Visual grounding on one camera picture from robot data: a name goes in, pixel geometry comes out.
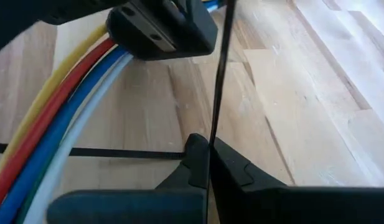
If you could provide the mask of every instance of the wooden floor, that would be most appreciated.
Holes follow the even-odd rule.
[[[38,23],[1,51],[0,142],[106,15]],[[224,10],[212,16],[221,34]],[[210,131],[217,62],[218,47],[135,60],[77,146],[183,151],[190,133]],[[240,0],[224,88],[218,136],[266,172],[291,185],[384,186],[384,0]],[[72,157],[58,194],[151,189],[178,163]]]

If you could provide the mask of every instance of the cable bundle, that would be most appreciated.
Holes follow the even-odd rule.
[[[218,8],[217,1],[205,4],[209,11]],[[107,89],[133,57],[106,39],[78,62],[105,34],[106,27],[98,27],[60,64],[8,144],[0,160],[0,224],[42,222],[72,146]],[[76,110],[101,79],[68,128]]]

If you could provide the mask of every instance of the black wire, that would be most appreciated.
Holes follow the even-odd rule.
[[[0,143],[0,153],[4,153],[7,144]],[[139,159],[183,159],[184,152],[133,151],[121,149],[92,149],[74,147],[70,156],[139,158]]]
[[[227,1],[227,11],[225,15],[225,24],[223,26],[222,46],[217,70],[217,78],[215,81],[214,105],[212,112],[212,125],[210,135],[210,147],[213,147],[215,136],[217,135],[219,112],[222,101],[223,81],[225,79],[225,72],[228,60],[228,50],[230,43],[230,36],[232,33],[233,16],[236,8],[236,0]]]

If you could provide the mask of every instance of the black mount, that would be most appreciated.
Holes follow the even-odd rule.
[[[216,138],[191,134],[154,190],[83,190],[56,199],[56,223],[206,223],[208,176],[221,223],[384,223],[384,189],[288,187]]]

